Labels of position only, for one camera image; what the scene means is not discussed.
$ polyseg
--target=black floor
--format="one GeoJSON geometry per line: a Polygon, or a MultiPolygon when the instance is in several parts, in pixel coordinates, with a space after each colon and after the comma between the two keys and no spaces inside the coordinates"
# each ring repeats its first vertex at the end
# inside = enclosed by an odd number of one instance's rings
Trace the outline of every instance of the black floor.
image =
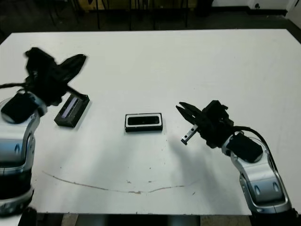
{"type": "Polygon", "coordinates": [[[250,15],[245,11],[211,12],[209,16],[196,16],[185,9],[177,10],[119,10],[100,11],[100,29],[96,12],[74,14],[70,4],[56,2],[43,4],[42,0],[0,0],[0,43],[12,32],[70,32],[70,31],[149,31],[199,29],[287,29],[300,43],[301,30],[283,15],[250,15]]]}

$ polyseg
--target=white wall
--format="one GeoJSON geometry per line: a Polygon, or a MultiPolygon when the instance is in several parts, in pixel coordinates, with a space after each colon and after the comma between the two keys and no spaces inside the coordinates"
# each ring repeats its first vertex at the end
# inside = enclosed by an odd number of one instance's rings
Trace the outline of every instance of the white wall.
{"type": "Polygon", "coordinates": [[[301,29],[301,2],[296,7],[293,6],[291,11],[286,15],[286,18],[290,19],[301,29]]]}
{"type": "Polygon", "coordinates": [[[213,7],[248,6],[248,0],[213,0],[213,7]]]}
{"type": "Polygon", "coordinates": [[[250,0],[248,5],[250,8],[255,8],[258,3],[260,9],[286,9],[286,6],[291,0],[250,0]]]}
{"type": "Polygon", "coordinates": [[[296,3],[297,0],[214,0],[214,7],[225,6],[249,6],[255,8],[258,3],[260,9],[289,9],[296,3]]]}

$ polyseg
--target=white table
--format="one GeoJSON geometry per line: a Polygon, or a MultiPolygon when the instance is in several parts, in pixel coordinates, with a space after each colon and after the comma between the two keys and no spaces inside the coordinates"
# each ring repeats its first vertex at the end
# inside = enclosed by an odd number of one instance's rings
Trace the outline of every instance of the white table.
{"type": "MultiPolygon", "coordinates": [[[[202,109],[213,99],[266,138],[301,211],[301,45],[288,31],[15,33],[0,46],[0,83],[27,76],[23,53],[33,46],[57,62],[86,54],[71,86],[92,101],[75,129],[53,121],[63,104],[41,118],[38,212],[250,214],[230,158],[199,136],[180,142],[191,125],[175,105],[202,109]],[[125,114],[155,112],[162,133],[124,132],[125,114]]],[[[0,90],[1,99],[16,90],[0,90]]]]}

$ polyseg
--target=black rectangular object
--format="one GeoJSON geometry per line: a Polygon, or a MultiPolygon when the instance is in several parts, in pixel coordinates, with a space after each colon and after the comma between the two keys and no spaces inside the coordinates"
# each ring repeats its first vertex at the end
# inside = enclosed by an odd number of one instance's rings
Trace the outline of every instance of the black rectangular object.
{"type": "Polygon", "coordinates": [[[87,95],[85,95],[84,99],[79,99],[74,94],[71,94],[55,117],[56,124],[58,126],[74,128],[89,102],[90,99],[87,95]]]}
{"type": "Polygon", "coordinates": [[[161,113],[126,114],[126,132],[154,131],[163,129],[161,113]]]}

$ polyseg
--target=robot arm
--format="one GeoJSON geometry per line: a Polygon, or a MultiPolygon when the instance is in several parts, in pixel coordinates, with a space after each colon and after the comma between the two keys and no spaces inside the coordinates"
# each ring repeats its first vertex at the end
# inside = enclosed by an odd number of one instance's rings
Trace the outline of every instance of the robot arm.
{"type": "Polygon", "coordinates": [[[182,142],[199,132],[211,148],[219,147],[231,158],[239,171],[239,182],[252,213],[252,225],[299,226],[300,219],[292,208],[285,186],[263,137],[248,127],[234,126],[226,106],[212,101],[202,111],[187,103],[177,109],[194,126],[182,142]],[[250,131],[259,139],[246,137],[250,131]]]}
{"type": "Polygon", "coordinates": [[[73,56],[60,65],[39,48],[25,55],[29,74],[25,82],[0,86],[22,87],[14,97],[0,103],[0,216],[21,213],[32,200],[34,132],[47,107],[58,105],[66,92],[84,97],[68,82],[80,72],[85,55],[73,56]]]}

